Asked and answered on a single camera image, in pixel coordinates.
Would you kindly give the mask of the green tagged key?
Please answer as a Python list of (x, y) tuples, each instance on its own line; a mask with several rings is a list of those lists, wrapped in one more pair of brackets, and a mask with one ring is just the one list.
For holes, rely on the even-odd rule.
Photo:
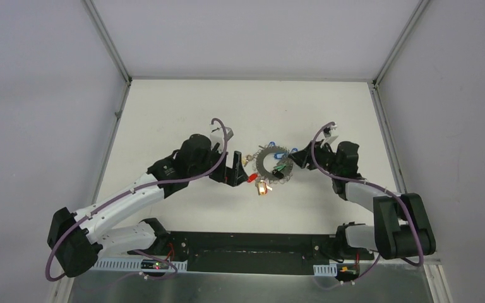
[(286, 166), (285, 165), (278, 165), (273, 168), (272, 174), (273, 175), (284, 175), (283, 171), (285, 170)]

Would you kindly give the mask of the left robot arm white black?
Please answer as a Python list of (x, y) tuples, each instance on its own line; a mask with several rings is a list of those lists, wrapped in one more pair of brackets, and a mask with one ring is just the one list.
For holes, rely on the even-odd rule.
[(147, 250), (162, 254), (167, 238), (160, 233), (154, 219), (143, 219), (131, 227), (117, 225), (144, 207), (158, 203), (189, 186), (209, 178), (236, 187), (248, 178), (239, 151), (233, 154), (231, 167), (226, 166), (227, 142), (233, 131), (213, 128), (209, 136), (193, 134), (171, 155), (156, 161), (132, 184), (101, 203), (76, 211), (67, 207), (53, 214), (47, 244), (51, 249), (45, 274), (49, 281), (51, 265), (57, 260), (62, 277), (77, 277), (88, 271), (104, 254)]

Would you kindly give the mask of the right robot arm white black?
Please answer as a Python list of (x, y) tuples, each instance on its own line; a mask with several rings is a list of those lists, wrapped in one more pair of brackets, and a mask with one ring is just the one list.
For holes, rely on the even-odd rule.
[(358, 171), (359, 145), (342, 141), (336, 150), (324, 141), (309, 143), (289, 155), (300, 168), (319, 170), (332, 180), (333, 192), (373, 215), (373, 224), (338, 228), (334, 253), (350, 258), (358, 248), (378, 252), (384, 259), (410, 260), (436, 251), (436, 239), (420, 195), (395, 193), (367, 181)]

